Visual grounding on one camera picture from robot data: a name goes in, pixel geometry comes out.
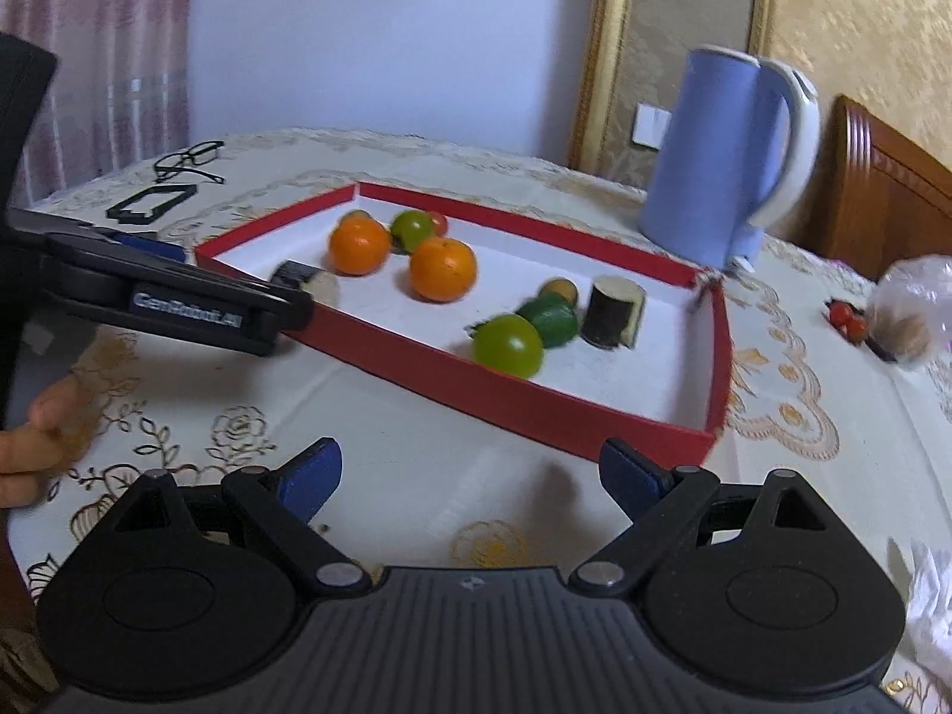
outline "hand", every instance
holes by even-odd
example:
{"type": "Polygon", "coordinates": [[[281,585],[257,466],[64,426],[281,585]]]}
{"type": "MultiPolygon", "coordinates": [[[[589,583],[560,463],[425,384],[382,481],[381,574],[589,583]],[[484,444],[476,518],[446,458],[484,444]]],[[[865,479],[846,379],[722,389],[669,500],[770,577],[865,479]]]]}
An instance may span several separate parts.
{"type": "Polygon", "coordinates": [[[66,376],[32,402],[27,424],[0,432],[0,508],[36,502],[46,478],[68,466],[59,428],[79,404],[79,381],[66,376]]]}

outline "pink curtain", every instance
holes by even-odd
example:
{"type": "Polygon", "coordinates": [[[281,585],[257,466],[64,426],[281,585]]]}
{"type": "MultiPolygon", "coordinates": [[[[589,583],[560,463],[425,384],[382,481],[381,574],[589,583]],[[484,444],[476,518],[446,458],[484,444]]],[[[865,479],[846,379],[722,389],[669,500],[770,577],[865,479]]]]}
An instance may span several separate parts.
{"type": "Polygon", "coordinates": [[[189,0],[0,0],[0,31],[60,58],[14,203],[187,143],[187,15],[189,0]]]}

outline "gold frame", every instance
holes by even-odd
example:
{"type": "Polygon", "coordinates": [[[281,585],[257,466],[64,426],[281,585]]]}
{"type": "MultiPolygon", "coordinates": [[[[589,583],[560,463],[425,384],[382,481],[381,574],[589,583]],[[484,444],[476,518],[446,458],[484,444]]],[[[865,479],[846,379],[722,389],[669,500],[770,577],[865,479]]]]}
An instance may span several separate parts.
{"type": "MultiPolygon", "coordinates": [[[[568,166],[595,174],[615,101],[615,83],[622,59],[630,0],[594,0],[582,88],[572,132],[568,166]]],[[[754,0],[747,50],[755,56],[769,53],[777,0],[754,0]]]]}

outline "table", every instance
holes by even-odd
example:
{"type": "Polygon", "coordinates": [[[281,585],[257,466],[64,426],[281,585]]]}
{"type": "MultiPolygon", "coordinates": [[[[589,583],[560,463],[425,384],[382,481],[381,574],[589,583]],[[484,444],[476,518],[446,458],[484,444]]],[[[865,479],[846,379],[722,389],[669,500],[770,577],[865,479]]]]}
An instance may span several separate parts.
{"type": "MultiPolygon", "coordinates": [[[[377,181],[565,223],[638,248],[643,195],[536,159],[364,131],[287,129],[232,137],[211,170],[227,184],[155,228],[186,248],[308,196],[377,181]]],[[[57,194],[43,211],[111,224],[105,209],[150,184],[151,166],[57,194]]],[[[909,543],[952,547],[952,355],[917,373],[887,367],[828,326],[822,304],[860,305],[871,284],[769,239],[756,273],[727,283],[734,340],[728,427],[706,466],[758,484],[806,476],[901,593],[909,543]]],[[[164,466],[180,483],[279,465],[318,436],[345,453],[340,489],[312,525],[369,570],[395,565],[536,565],[568,571],[627,526],[597,467],[416,397],[289,340],[258,359],[103,327],[78,372],[96,393],[70,432],[81,462],[46,503],[10,522],[37,596],[125,488],[164,466]]],[[[885,682],[913,710],[945,711],[901,647],[885,682]]]]}

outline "beige textured wallpaper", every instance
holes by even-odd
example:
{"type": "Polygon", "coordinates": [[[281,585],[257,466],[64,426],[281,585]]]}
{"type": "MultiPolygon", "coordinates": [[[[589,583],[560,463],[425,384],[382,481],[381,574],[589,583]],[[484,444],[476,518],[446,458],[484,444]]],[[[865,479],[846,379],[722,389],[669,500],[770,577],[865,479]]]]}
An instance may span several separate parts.
{"type": "Polygon", "coordinates": [[[746,50],[753,0],[631,0],[598,175],[646,187],[656,151],[632,145],[638,102],[671,109],[687,51],[711,42],[746,50]]]}
{"type": "MultiPolygon", "coordinates": [[[[779,0],[771,53],[952,168],[952,0],[779,0]]],[[[812,192],[772,230],[801,240],[812,192]]]]}

